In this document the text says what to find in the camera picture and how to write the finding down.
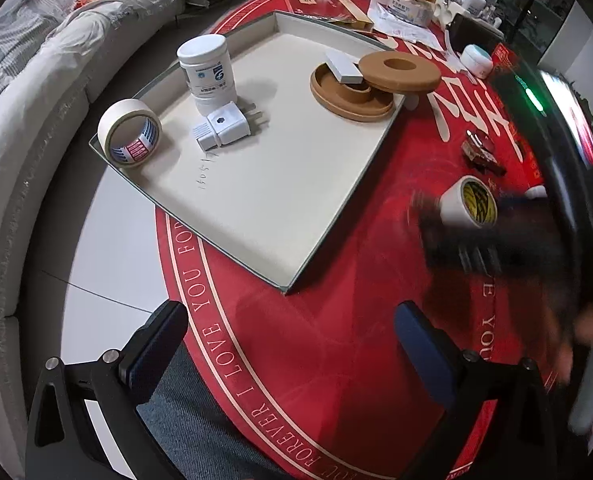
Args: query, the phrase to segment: white bottle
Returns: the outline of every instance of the white bottle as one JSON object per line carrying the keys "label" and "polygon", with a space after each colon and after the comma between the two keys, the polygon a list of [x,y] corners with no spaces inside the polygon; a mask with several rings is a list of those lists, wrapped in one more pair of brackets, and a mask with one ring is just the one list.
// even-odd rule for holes
{"label": "white bottle", "polygon": [[230,101],[236,103],[236,86],[225,36],[205,34],[183,43],[177,50],[188,88],[198,113],[207,116]]}

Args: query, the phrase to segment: small wooden item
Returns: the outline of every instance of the small wooden item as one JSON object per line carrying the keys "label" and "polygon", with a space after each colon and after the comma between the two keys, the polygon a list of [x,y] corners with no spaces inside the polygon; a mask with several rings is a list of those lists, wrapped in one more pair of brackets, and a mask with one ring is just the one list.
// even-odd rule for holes
{"label": "small wooden item", "polygon": [[339,83],[326,63],[310,76],[310,90],[315,99],[338,116],[361,123],[385,119],[392,113],[393,96],[363,83]]}
{"label": "small wooden item", "polygon": [[338,116],[360,122],[387,118],[393,110],[393,93],[432,92],[441,82],[441,71],[432,61],[412,54],[386,51],[359,60],[363,83],[344,85],[324,63],[310,77],[315,99]]}
{"label": "small wooden item", "polygon": [[395,94],[427,94],[441,83],[441,70],[432,61],[404,52],[368,54],[359,60],[359,70],[374,88]]}

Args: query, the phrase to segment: masking tape roll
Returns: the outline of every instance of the masking tape roll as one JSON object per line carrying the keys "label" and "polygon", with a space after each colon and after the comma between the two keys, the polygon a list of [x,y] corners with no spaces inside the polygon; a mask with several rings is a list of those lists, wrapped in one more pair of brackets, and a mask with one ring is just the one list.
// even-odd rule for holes
{"label": "masking tape roll", "polygon": [[492,226],[497,219],[494,196],[477,177],[466,175],[456,181],[439,202],[444,224]]}
{"label": "masking tape roll", "polygon": [[103,153],[112,164],[133,168],[152,155],[161,130],[161,121],[144,102],[123,99],[105,110],[97,135]]}

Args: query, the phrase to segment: red tablecloth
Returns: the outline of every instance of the red tablecloth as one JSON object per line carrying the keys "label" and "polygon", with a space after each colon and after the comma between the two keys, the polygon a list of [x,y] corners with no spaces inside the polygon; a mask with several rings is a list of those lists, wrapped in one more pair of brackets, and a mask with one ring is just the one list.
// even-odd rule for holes
{"label": "red tablecloth", "polygon": [[[288,10],[286,0],[253,0],[214,31],[275,9]],[[504,178],[484,177],[494,192],[528,188],[500,103],[483,82],[474,86],[451,72],[441,54],[384,41],[434,60],[443,82],[414,112],[400,114],[291,294],[156,213],[166,286],[188,305],[185,342],[198,370],[241,433],[299,479],[395,478],[439,420],[441,407],[395,337],[393,313],[402,300],[416,301],[461,348],[508,363],[530,355],[551,381],[540,291],[431,275],[407,221],[414,190],[440,195],[470,173],[460,150],[466,128],[489,132],[508,169]],[[492,409],[481,412],[452,476],[467,470]]]}

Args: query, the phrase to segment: small white jar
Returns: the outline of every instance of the small white jar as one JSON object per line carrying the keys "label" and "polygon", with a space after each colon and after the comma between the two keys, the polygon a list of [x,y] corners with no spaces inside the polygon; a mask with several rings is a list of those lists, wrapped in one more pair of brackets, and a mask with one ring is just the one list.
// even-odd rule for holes
{"label": "small white jar", "polygon": [[461,63],[479,79],[485,79],[493,70],[493,59],[483,48],[469,44],[461,53]]}
{"label": "small white jar", "polygon": [[183,43],[177,57],[198,112],[207,116],[230,101],[236,102],[236,86],[225,36],[205,34]]}

